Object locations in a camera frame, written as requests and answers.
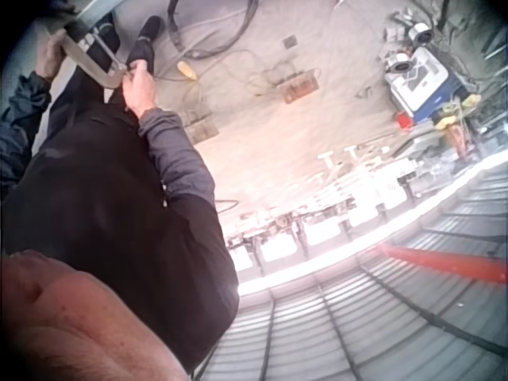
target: floor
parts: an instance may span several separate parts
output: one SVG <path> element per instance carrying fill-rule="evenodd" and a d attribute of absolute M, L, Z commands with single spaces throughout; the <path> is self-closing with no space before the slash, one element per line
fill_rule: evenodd
<path fill-rule="evenodd" d="M 153 14 L 166 18 L 167 0 L 140 4 L 140 0 L 124 0 L 114 12 L 122 41 L 121 59 L 146 18 Z M 217 46 L 243 21 L 244 1 L 208 4 L 199 0 L 179 4 L 176 21 L 184 44 L 215 31 L 199 46 Z M 252 24 L 228 54 L 190 61 L 198 73 L 198 85 L 161 79 L 182 76 L 174 66 L 169 67 L 177 51 L 167 32 L 159 38 L 159 106 L 179 112 L 185 120 L 196 112 L 211 113 L 210 121 L 220 132 L 196 148 L 214 175 L 217 200 L 240 202 L 221 214 L 226 232 L 255 224 L 263 215 L 292 210 L 322 190 L 331 177 L 324 160 L 318 159 L 321 154 L 332 152 L 333 162 L 342 162 L 347 173 L 352 157 L 344 148 L 370 141 L 358 152 L 361 160 L 365 164 L 379 157 L 386 163 L 390 152 L 406 140 L 393 122 L 395 108 L 383 84 L 379 61 L 388 49 L 383 30 L 394 25 L 388 16 L 406 5 L 406 0 L 346 0 L 338 5 L 336 0 L 262 0 Z M 292 35 L 298 44 L 286 50 L 283 40 Z M 479 44 L 463 41 L 461 50 L 475 56 Z M 33 44 L 33 38 L 23 42 L 25 50 Z M 27 72 L 27 66 L 28 60 L 15 55 L 10 63 L 11 72 Z M 473 66 L 477 72 L 484 70 L 481 63 Z M 52 88 L 53 97 L 63 89 L 73 68 L 72 62 L 64 63 Z M 277 90 L 268 88 L 266 76 L 276 81 L 294 69 L 315 69 L 320 89 L 287 105 Z M 8 75 L 7 80 L 16 77 Z M 365 87 L 371 88 L 369 96 L 356 97 Z M 45 138 L 46 124 L 44 119 L 34 150 Z M 382 147 L 390 151 L 382 153 Z"/>

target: dark jacket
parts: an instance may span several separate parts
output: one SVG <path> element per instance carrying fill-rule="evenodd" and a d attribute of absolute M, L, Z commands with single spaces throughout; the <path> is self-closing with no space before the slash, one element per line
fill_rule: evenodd
<path fill-rule="evenodd" d="M 136 131 L 102 104 L 30 161 L 48 90 L 35 74 L 22 78 L 2 115 L 3 248 L 96 276 L 194 369 L 238 307 L 206 165 L 176 114 L 151 110 Z"/>

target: corrugated metal roof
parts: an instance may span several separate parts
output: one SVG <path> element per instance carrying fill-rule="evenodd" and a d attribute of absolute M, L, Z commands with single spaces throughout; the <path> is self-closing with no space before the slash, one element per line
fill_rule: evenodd
<path fill-rule="evenodd" d="M 485 188 L 507 184 L 508 166 L 495 168 L 403 245 L 467 256 L 506 250 L 491 239 L 506 235 L 506 202 L 488 200 L 508 194 Z M 506 380 L 506 357 L 496 353 L 506 353 L 508 344 L 506 300 L 504 286 L 378 255 L 357 272 L 321 285 L 316 281 L 307 290 L 275 300 L 273 313 L 272 304 L 241 311 L 201 376 Z M 462 329 L 469 338 L 438 328 L 429 316 Z"/>

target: blue machine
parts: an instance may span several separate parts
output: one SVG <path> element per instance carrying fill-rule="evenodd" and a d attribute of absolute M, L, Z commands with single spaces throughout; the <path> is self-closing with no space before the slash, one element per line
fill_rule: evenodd
<path fill-rule="evenodd" d="M 385 80 L 390 84 L 395 105 L 417 124 L 431 118 L 464 85 L 425 47 L 417 48 L 411 59 L 414 66 L 410 71 L 386 73 Z"/>

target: red beam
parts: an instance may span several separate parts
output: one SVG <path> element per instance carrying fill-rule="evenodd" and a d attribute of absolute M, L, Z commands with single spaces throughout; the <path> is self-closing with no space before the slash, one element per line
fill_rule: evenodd
<path fill-rule="evenodd" d="M 405 260 L 418 266 L 449 272 L 465 278 L 484 282 L 506 284 L 506 264 L 502 260 L 468 256 L 452 252 L 433 252 L 415 248 L 403 248 L 389 244 L 379 244 L 378 248 L 386 256 Z"/>

